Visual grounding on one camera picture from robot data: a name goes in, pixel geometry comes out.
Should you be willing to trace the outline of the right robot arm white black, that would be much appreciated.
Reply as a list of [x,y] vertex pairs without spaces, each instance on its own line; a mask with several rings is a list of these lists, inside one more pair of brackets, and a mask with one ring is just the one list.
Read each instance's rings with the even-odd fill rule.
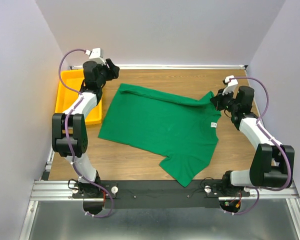
[[231,122],[249,140],[255,154],[248,170],[229,170],[220,183],[220,191],[231,196],[238,188],[281,191],[292,184],[295,150],[276,140],[252,112],[254,89],[240,86],[237,94],[219,89],[210,101],[219,111],[230,112]]

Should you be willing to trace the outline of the yellow plastic tray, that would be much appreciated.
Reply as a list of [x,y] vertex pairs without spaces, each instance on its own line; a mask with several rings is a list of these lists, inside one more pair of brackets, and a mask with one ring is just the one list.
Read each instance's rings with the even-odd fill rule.
[[[83,69],[64,70],[61,72],[61,79],[70,88],[79,91],[84,80]],[[78,98],[78,93],[64,87],[59,82],[57,97],[55,103],[55,113],[63,113],[67,110]],[[98,106],[94,107],[85,119],[86,125],[96,125],[102,123],[102,101]]]

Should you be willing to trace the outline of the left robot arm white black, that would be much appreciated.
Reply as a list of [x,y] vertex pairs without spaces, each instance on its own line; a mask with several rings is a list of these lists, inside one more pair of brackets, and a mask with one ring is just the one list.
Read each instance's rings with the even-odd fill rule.
[[97,197],[102,191],[111,194],[101,186],[98,171],[92,166],[88,154],[88,134],[86,118],[93,108],[97,107],[103,95],[107,81],[119,77],[120,68],[109,58],[103,63],[88,60],[83,65],[83,81],[80,90],[61,84],[78,94],[74,103],[63,113],[52,116],[52,149],[69,161],[77,174],[77,181],[83,191],[91,198]]

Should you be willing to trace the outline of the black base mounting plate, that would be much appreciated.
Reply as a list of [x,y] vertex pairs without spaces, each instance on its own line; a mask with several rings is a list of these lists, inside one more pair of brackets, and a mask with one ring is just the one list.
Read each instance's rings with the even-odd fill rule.
[[121,209],[222,208],[237,213],[250,193],[221,179],[192,180],[186,187],[175,180],[103,180],[98,188],[70,179],[72,198],[83,201],[84,211],[107,214]]

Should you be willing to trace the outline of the aluminium front frame rail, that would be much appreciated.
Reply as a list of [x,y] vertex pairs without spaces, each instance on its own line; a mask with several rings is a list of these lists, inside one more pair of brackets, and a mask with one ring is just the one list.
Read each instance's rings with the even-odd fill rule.
[[35,181],[22,240],[300,240],[299,193],[210,177]]

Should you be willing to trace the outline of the aluminium left side rail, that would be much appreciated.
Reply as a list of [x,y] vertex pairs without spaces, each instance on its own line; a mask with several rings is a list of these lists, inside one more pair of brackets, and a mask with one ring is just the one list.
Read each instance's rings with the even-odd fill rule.
[[40,177],[41,181],[48,181],[49,180],[49,176],[50,176],[50,172],[51,172],[51,169],[52,169],[54,156],[55,156],[55,152],[53,151],[52,148],[50,148],[47,160],[46,160],[45,165],[44,165],[42,175]]

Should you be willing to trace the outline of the green t-shirt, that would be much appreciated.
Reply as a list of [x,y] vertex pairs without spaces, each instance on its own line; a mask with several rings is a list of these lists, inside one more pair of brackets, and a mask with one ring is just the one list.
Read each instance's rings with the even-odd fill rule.
[[122,83],[98,137],[163,156],[160,167],[187,187],[210,164],[218,144],[221,113],[213,97],[211,91],[197,100]]

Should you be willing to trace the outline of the white aluminium back rail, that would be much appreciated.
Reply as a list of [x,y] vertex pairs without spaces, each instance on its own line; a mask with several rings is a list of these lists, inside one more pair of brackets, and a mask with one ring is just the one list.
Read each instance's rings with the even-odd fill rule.
[[118,64],[121,70],[245,70],[245,65],[219,64]]

